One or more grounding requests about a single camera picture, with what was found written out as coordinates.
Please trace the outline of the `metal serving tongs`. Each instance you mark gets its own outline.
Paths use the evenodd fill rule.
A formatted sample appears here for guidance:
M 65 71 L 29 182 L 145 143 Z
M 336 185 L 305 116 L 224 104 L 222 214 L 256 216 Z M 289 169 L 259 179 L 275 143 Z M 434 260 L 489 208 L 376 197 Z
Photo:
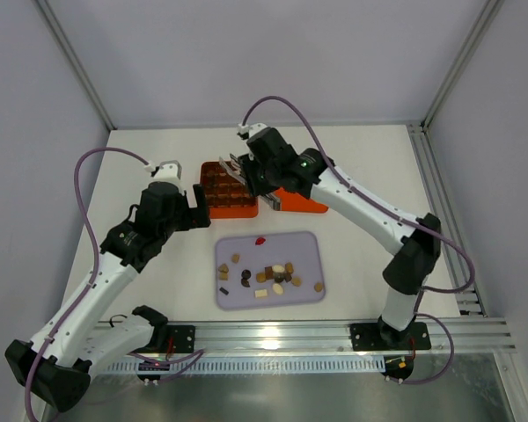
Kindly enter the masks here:
M 246 188 L 251 198 L 263 200 L 274 211 L 281 210 L 282 201 L 280 198 L 272 191 L 266 192 L 264 183 L 256 182 L 254 178 L 247 177 L 236 156 L 230 154 L 229 160 L 220 156 L 218 163 L 229 176 Z

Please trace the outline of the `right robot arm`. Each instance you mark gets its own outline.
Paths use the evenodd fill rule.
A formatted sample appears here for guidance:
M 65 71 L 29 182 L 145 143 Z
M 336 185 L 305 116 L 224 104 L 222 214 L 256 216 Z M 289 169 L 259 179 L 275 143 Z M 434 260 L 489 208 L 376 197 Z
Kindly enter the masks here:
M 322 149 L 298 153 L 274 127 L 242 125 L 238 137 L 248 151 L 236 161 L 252 196 L 265 197 L 283 189 L 314 200 L 363 229 L 391 255 L 382 272 L 388 292 L 378 332 L 391 348 L 406 344 L 422 287 L 440 257 L 438 218 L 416 217 L 390 207 L 360 190 Z

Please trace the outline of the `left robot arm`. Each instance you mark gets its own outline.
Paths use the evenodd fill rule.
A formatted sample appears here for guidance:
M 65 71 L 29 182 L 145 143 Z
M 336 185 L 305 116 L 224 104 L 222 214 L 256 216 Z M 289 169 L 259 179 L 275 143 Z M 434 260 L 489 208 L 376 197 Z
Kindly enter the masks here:
M 210 225 L 201 185 L 193 187 L 195 207 L 176 185 L 152 182 L 136 212 L 108 231 L 93 267 L 69 301 L 28 341 L 13 340 L 5 351 L 11 371 L 26 391 L 59 412 L 72 409 L 98 372 L 135 351 L 162 351 L 171 339 L 168 319 L 146 306 L 91 338 L 112 302 L 161 251 L 175 232 Z

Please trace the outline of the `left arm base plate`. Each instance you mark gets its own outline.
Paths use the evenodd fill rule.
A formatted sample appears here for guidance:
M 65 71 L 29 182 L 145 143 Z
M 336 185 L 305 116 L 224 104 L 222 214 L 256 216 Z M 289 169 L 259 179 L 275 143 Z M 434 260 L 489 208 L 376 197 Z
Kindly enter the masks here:
M 158 332 L 156 351 L 163 354 L 192 353 L 195 333 L 194 325 L 167 324 Z

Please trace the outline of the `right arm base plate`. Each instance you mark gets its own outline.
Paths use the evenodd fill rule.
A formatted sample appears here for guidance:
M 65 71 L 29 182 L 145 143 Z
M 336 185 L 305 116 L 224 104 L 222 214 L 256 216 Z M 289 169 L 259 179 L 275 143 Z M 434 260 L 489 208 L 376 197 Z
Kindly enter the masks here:
M 404 331 L 396 331 L 383 321 L 354 323 L 349 326 L 352 349 L 355 352 L 387 352 L 432 348 L 425 323 L 412 322 Z

